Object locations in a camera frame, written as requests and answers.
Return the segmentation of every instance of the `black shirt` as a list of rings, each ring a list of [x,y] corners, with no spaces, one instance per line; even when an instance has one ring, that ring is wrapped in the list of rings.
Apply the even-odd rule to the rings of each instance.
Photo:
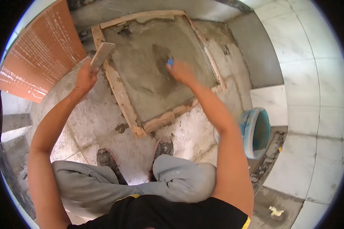
[[[213,197],[198,203],[170,202],[156,195],[128,196],[108,214],[67,229],[110,228],[229,228],[246,229],[250,218],[238,208]]]

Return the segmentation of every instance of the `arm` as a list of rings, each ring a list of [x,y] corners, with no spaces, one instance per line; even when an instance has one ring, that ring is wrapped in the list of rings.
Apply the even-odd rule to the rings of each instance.
[[[86,60],[73,91],[47,113],[34,133],[28,155],[28,186],[41,228],[61,229],[71,224],[60,199],[50,154],[74,107],[96,83],[97,72],[91,73],[90,60]]]
[[[212,197],[223,200],[249,217],[253,211],[253,188],[239,125],[219,98],[199,83],[192,66],[174,61],[167,69],[194,93],[207,118],[220,135],[216,185]]]

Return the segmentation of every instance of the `hand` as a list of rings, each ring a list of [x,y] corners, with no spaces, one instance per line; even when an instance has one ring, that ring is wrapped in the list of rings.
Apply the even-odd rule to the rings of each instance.
[[[174,60],[172,66],[167,64],[170,74],[179,82],[183,82],[187,86],[196,83],[194,68],[187,62]]]
[[[87,94],[97,82],[98,72],[99,68],[91,72],[91,60],[86,60],[78,71],[77,83],[74,90],[81,92],[83,96]]]

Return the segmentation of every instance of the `muddy shoe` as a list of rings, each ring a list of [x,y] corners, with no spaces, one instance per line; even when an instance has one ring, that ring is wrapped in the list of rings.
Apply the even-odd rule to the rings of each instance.
[[[170,138],[163,137],[159,139],[155,146],[154,146],[154,158],[153,163],[151,164],[151,168],[149,170],[148,174],[148,181],[156,181],[156,177],[153,173],[153,165],[154,161],[162,154],[167,154],[173,156],[174,150],[173,150],[173,142]]]
[[[128,185],[125,181],[124,176],[121,174],[118,163],[115,159],[114,154],[109,149],[99,149],[97,152],[97,165],[98,166],[108,166],[116,174],[118,183],[122,185]]]

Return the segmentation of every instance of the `gray pants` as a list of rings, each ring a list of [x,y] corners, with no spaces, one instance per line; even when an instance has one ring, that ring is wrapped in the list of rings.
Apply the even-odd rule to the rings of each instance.
[[[128,195],[159,195],[173,202],[196,203],[211,196],[216,168],[169,155],[159,156],[153,166],[156,182],[119,185],[108,166],[58,160],[52,163],[62,203],[75,215],[96,218]]]

